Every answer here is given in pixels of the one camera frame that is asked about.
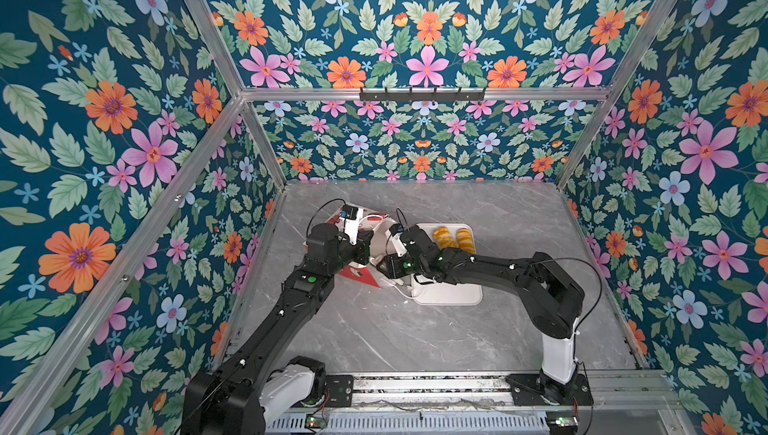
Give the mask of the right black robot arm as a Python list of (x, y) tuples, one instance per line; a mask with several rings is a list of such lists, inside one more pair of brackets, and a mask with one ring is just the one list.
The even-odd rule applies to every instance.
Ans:
[(481, 256), (467, 229), (451, 234), (440, 227), (428, 233), (412, 226), (390, 231), (374, 266), (391, 280), (422, 277), (432, 284), (477, 285), (517, 296), (542, 334), (539, 381), (531, 389), (553, 398), (572, 388), (585, 292), (548, 254), (517, 259)]

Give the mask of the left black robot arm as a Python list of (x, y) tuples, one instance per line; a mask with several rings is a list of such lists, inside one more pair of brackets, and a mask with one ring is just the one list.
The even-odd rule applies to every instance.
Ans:
[(370, 259), (372, 231), (356, 238), (331, 224), (313, 227), (307, 251), (283, 282), (280, 296), (250, 338), (218, 369), (189, 383), (179, 434), (263, 434), (285, 410), (268, 405), (269, 376), (294, 337), (316, 315), (334, 288), (334, 277), (351, 263)]

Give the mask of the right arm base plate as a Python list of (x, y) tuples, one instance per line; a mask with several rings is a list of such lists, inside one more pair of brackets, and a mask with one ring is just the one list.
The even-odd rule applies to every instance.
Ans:
[(584, 373), (576, 370), (572, 379), (561, 384), (554, 379), (538, 373), (509, 374), (505, 382), (510, 386), (510, 393), (517, 406), (591, 406), (594, 398), (591, 387)]

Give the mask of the red white paper bag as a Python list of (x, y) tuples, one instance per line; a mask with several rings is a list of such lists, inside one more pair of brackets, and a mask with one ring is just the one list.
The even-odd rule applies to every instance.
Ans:
[(339, 276), (378, 289), (394, 289), (408, 300), (404, 276), (391, 278), (393, 269), (386, 267), (389, 257), (395, 261), (407, 254), (400, 238), (404, 231), (401, 223), (391, 216), (366, 207), (343, 202), (327, 220), (354, 243), (360, 255), (341, 270)]

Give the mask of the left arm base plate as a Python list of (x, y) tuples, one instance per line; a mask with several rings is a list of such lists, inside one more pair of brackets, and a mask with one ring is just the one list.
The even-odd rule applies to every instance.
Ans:
[(326, 375), (323, 386), (315, 382), (310, 394), (296, 400), (291, 409), (349, 408), (352, 406), (355, 378), (351, 374)]

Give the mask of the long fake bread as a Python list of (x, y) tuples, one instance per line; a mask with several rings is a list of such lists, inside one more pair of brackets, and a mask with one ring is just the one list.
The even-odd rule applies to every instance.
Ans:
[(458, 247), (470, 254), (476, 253), (474, 236), (469, 228), (460, 228), (456, 232), (456, 242)]

